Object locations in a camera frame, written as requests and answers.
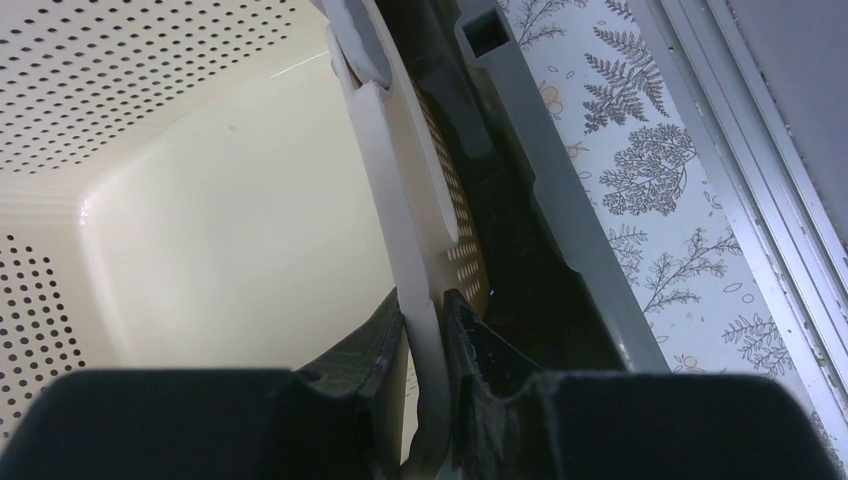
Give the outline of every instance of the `cream plastic basket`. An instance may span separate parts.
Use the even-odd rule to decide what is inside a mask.
[[[344,15],[328,33],[305,0],[0,0],[4,438],[79,368],[297,368],[397,285],[444,449],[441,293],[482,310],[485,269],[438,129],[364,6],[383,85],[353,73]]]

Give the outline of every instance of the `white backdrop with plant pattern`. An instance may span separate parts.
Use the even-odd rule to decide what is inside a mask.
[[[672,371],[775,379],[820,428],[626,3],[500,3]]]

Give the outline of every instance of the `floral patterned surface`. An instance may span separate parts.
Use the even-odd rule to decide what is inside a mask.
[[[500,4],[672,371],[775,379],[820,427],[626,3]]]

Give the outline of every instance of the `metal frame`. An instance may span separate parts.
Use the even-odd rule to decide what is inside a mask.
[[[724,0],[628,4],[813,407],[848,445],[848,258],[733,14]]]

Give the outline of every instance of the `rectangular opening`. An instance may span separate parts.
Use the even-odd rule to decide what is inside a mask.
[[[475,58],[480,58],[509,41],[497,11],[491,9],[462,27]]]

